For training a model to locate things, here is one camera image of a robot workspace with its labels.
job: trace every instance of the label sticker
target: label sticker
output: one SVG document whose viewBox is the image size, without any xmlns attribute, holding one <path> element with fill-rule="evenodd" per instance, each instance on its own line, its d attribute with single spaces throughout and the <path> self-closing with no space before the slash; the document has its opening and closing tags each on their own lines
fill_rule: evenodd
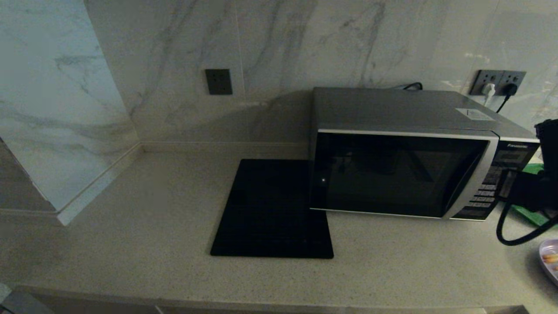
<svg viewBox="0 0 558 314">
<path fill-rule="evenodd" d="M 478 109 L 467 109 L 467 108 L 456 108 L 455 110 L 461 112 L 465 117 L 471 120 L 484 120 L 484 121 L 494 121 L 494 119 L 485 115 Z"/>
</svg>

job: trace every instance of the black cutting board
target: black cutting board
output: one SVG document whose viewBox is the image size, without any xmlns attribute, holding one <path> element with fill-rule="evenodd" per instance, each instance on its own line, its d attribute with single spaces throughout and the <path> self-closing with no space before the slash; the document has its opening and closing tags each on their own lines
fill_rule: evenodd
<svg viewBox="0 0 558 314">
<path fill-rule="evenodd" d="M 328 219 L 309 209 L 309 186 L 307 160 L 241 160 L 211 255 L 333 258 Z"/>
</svg>

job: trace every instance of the speckled countertop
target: speckled countertop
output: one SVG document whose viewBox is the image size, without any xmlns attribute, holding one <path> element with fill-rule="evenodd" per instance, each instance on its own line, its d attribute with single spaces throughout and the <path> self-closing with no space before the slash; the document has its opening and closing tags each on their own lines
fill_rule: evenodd
<svg viewBox="0 0 558 314">
<path fill-rule="evenodd" d="M 240 159 L 145 153 L 66 228 L 0 227 L 0 282 L 142 300 L 557 313 L 535 241 L 486 222 L 328 213 L 333 260 L 209 255 Z M 529 225 L 510 217 L 508 237 Z"/>
</svg>

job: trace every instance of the power outlet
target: power outlet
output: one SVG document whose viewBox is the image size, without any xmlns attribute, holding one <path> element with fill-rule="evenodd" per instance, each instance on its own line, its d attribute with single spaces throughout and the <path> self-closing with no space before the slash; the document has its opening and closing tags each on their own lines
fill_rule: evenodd
<svg viewBox="0 0 558 314">
<path fill-rule="evenodd" d="M 210 95 L 232 95 L 233 87 L 230 83 L 229 69 L 206 69 L 205 77 L 208 82 Z"/>
<path fill-rule="evenodd" d="M 502 70 L 480 70 L 475 79 L 475 83 L 471 87 L 470 95 L 482 95 L 483 86 L 489 83 L 498 85 L 502 77 L 504 76 L 504 71 Z"/>
<path fill-rule="evenodd" d="M 509 84 L 515 84 L 519 87 L 525 74 L 526 72 L 523 71 L 480 70 L 469 94 L 482 95 L 483 86 L 494 83 L 494 89 L 496 90 L 494 95 L 503 96 L 504 88 Z"/>
</svg>

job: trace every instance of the green mat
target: green mat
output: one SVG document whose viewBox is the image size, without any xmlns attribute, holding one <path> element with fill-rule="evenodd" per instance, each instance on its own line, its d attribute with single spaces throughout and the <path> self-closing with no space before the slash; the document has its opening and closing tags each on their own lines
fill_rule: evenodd
<svg viewBox="0 0 558 314">
<path fill-rule="evenodd" d="M 540 170 L 544 169 L 543 164 L 528 164 L 525 166 L 523 172 L 537 174 Z M 539 213 L 534 213 L 521 206 L 512 205 L 512 210 L 518 212 L 521 216 L 525 217 L 532 224 L 542 226 L 548 221 L 548 218 Z"/>
</svg>

